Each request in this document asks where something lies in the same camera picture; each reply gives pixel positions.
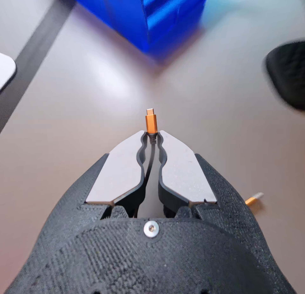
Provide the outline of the blue plastic bin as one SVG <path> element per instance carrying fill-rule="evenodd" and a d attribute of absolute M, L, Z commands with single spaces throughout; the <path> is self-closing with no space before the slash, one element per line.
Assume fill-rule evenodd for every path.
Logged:
<path fill-rule="evenodd" d="M 75 0 L 141 52 L 167 58 L 197 29 L 206 0 Z"/>

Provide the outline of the black mesh cushion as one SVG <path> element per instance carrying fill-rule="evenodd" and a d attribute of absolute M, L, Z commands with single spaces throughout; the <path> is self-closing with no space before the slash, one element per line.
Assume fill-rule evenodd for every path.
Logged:
<path fill-rule="evenodd" d="M 279 97 L 305 111 L 305 40 L 282 44 L 265 57 L 266 72 Z"/>

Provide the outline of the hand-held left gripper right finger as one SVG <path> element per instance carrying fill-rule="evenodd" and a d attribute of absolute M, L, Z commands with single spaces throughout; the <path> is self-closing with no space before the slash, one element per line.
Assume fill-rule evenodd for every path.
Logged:
<path fill-rule="evenodd" d="M 190 147 L 164 130 L 158 133 L 158 196 L 166 217 L 181 207 L 216 205 L 217 198 Z"/>

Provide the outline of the black usb-c cable orange plugs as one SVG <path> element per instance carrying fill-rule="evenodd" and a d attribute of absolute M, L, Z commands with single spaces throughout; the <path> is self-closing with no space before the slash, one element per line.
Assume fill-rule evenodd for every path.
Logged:
<path fill-rule="evenodd" d="M 157 119 L 156 114 L 154 113 L 154 109 L 147 109 L 146 110 L 147 115 L 146 118 L 146 132 L 148 133 L 149 139 L 151 144 L 153 144 L 156 140 L 157 134 L 158 134 L 158 127 L 157 127 Z M 254 204 L 258 203 L 258 201 L 264 196 L 263 193 L 259 192 L 253 195 L 252 197 L 248 198 L 245 201 L 245 204 L 248 207 L 254 206 Z"/>

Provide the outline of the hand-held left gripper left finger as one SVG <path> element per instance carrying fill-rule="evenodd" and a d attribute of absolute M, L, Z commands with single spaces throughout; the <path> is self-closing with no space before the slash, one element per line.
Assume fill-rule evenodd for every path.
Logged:
<path fill-rule="evenodd" d="M 145 198 L 144 166 L 147 133 L 135 133 L 106 158 L 87 198 L 91 205 L 120 205 L 131 216 Z"/>

